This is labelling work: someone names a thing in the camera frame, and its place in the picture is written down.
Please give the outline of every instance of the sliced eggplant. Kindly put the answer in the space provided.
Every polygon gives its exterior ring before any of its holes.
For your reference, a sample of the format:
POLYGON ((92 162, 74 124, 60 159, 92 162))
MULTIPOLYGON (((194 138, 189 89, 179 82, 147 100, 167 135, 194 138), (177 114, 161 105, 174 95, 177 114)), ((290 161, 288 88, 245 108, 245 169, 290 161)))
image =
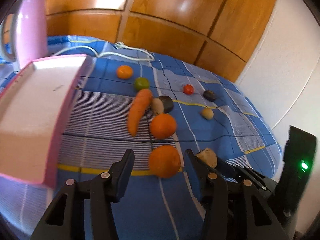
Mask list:
POLYGON ((210 90, 204 91, 204 92, 203 92, 203 97, 204 97, 205 99, 207 99, 208 101, 210 101, 210 102, 213 102, 214 100, 217 99, 216 95, 215 95, 212 91, 210 91, 210 90))
POLYGON ((201 161, 203 161, 211 168, 215 168, 218 164, 217 156, 215 152, 210 148, 206 148, 201 152, 197 153, 196 157, 198 157, 201 161))
POLYGON ((173 109, 173 101, 169 96, 154 98, 151 103, 151 109, 155 115, 167 114, 173 109))

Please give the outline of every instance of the green led light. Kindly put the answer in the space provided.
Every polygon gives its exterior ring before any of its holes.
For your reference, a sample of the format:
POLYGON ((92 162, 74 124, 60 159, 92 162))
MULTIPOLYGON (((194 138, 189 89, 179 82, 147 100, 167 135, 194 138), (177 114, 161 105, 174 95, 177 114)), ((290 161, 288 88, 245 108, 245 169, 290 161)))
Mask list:
POLYGON ((302 168, 307 169, 309 166, 306 163, 301 163, 302 168))

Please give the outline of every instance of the white cable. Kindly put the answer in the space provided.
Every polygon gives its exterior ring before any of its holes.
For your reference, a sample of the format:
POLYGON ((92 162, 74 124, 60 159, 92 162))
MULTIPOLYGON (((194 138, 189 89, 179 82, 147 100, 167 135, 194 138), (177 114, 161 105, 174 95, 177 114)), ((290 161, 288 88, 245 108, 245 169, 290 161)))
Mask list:
POLYGON ((149 52, 147 52, 144 49, 129 47, 129 46, 124 45, 122 42, 116 42, 115 43, 115 47, 116 47, 116 49, 136 49, 136 50, 139 50, 139 51, 141 51, 143 53, 146 53, 151 58, 129 57, 129 56, 126 56, 126 55, 123 55, 123 54, 120 54, 120 53, 116 53, 116 52, 111 52, 111 51, 102 52, 102 53, 98 54, 93 48, 91 48, 89 46, 74 46, 74 47, 71 47, 71 48, 65 48, 65 49, 62 49, 62 50, 58 51, 57 53, 53 54, 52 56, 57 56, 57 55, 59 55, 59 54, 61 54, 63 52, 66 52, 66 51, 72 50, 72 49, 85 48, 85 49, 89 49, 89 50, 93 51, 96 57, 103 57, 105 55, 115 55, 115 56, 123 57, 123 58, 126 58, 126 59, 134 60, 134 61, 154 61, 155 60, 155 58, 149 52))
POLYGON ((70 47, 70 48, 64 48, 64 49, 58 51, 57 53, 53 54, 52 56, 57 56, 57 55, 60 55, 61 53, 66 52, 68 50, 78 49, 78 48, 89 49, 89 50, 93 51, 93 53, 96 55, 96 57, 99 57, 99 54, 93 48, 90 48, 89 46, 74 46, 74 47, 70 47))

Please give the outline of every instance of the carrot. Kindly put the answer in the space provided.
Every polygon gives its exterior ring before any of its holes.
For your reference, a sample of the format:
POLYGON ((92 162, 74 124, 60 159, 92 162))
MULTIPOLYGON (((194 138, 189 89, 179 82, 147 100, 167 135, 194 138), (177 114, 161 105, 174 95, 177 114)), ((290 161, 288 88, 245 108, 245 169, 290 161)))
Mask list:
POLYGON ((141 117, 143 116, 145 110, 151 104, 152 92, 150 89, 141 89, 134 99, 132 106, 128 114, 127 127, 129 133, 135 137, 137 134, 138 126, 141 117))

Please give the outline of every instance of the bed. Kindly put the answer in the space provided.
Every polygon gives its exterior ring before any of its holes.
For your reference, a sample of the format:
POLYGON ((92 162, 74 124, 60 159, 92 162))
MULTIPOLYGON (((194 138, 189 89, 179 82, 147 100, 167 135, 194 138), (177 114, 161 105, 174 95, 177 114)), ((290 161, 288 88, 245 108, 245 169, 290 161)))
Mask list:
MULTIPOLYGON (((113 44, 83 36, 48 38, 51 54, 85 45, 98 53, 114 51, 145 58, 137 50, 116 49, 113 44)), ((64 54, 94 54, 88 49, 74 49, 64 54)), ((121 159, 127 148, 135 151, 135 164, 125 196, 112 204, 119 239, 198 239, 204 209, 192 193, 183 167, 170 179, 159 179, 148 170, 148 155, 160 145, 172 145, 180 155, 186 149, 194 153, 211 148, 230 164, 248 165, 272 177, 281 159, 281 149, 263 117, 250 100, 230 81, 207 70, 175 58, 152 53, 155 61, 132 61, 119 56, 93 58, 92 65, 80 77, 70 106, 71 115, 63 133, 58 160, 57 186, 54 190, 10 181, 0 177, 0 212, 21 239, 27 239, 41 218, 52 196, 70 178, 92 179, 113 162, 121 159), (129 65, 133 76, 120 80, 116 69, 129 65), (148 131, 154 117, 147 110, 135 138, 126 130, 126 115, 136 94, 134 79, 142 76, 150 82, 154 97, 170 96, 177 130, 170 138, 157 140, 148 131), (195 93, 182 92, 191 84, 195 93), (204 90, 217 95, 214 102, 202 97, 204 90), (210 121, 199 112, 209 107, 210 121)), ((2 61, 0 92, 16 75, 10 64, 2 61)), ((85 203, 86 239, 92 239, 90 207, 85 203)))

